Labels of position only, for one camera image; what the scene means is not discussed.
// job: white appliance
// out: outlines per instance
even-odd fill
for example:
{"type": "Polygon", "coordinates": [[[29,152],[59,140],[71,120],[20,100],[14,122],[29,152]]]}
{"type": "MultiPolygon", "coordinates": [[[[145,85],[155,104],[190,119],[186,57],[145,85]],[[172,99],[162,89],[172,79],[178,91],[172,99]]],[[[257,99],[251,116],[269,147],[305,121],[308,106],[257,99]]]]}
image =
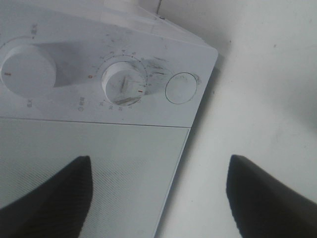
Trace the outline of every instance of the white appliance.
{"type": "Polygon", "coordinates": [[[217,51],[127,2],[0,2],[0,209],[89,155],[81,238],[152,238],[217,51]]]}

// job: control panel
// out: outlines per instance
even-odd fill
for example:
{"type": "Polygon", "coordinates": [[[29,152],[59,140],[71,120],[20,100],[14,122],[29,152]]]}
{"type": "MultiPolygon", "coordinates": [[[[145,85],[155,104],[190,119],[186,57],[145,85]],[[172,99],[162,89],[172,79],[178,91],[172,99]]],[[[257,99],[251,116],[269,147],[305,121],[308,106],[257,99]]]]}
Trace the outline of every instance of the control panel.
{"type": "Polygon", "coordinates": [[[217,51],[119,23],[0,3],[0,117],[191,127],[217,51]]]}

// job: white wall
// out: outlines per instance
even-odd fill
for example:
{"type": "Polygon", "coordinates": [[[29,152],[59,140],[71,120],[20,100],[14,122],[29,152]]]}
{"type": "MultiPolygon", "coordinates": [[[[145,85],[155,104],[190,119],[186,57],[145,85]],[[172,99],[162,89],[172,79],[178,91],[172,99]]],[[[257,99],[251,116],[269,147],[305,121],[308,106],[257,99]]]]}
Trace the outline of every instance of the white wall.
{"type": "Polygon", "coordinates": [[[220,52],[160,238],[238,238],[232,154],[317,202],[317,1],[163,0],[159,14],[220,52]]]}

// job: round button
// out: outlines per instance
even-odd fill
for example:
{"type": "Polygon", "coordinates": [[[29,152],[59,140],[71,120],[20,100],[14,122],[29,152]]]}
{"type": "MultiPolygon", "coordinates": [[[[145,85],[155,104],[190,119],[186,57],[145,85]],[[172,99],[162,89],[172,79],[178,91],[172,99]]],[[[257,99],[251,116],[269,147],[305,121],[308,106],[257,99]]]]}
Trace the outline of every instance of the round button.
{"type": "Polygon", "coordinates": [[[56,65],[39,47],[15,47],[4,58],[1,79],[11,92],[24,98],[36,98],[53,89],[56,65]]]}
{"type": "Polygon", "coordinates": [[[118,62],[104,72],[102,87],[108,101],[120,106],[129,106],[145,94],[146,80],[132,64],[118,62]]]}
{"type": "Polygon", "coordinates": [[[183,104],[193,98],[197,90],[196,78],[190,73],[179,73],[167,83],[167,99],[174,104],[183,104]]]}

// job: black object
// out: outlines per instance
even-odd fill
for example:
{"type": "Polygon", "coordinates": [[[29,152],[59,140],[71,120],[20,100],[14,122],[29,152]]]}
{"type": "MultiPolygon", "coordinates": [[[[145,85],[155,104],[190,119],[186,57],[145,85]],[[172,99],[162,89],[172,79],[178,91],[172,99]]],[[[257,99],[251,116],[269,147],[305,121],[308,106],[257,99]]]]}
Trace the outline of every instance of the black object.
{"type": "Polygon", "coordinates": [[[90,158],[78,157],[0,210],[0,238],[78,238],[92,196],[90,158]]]}
{"type": "Polygon", "coordinates": [[[226,191],[243,238],[317,238],[317,205],[247,158],[231,157],[226,191]]]}

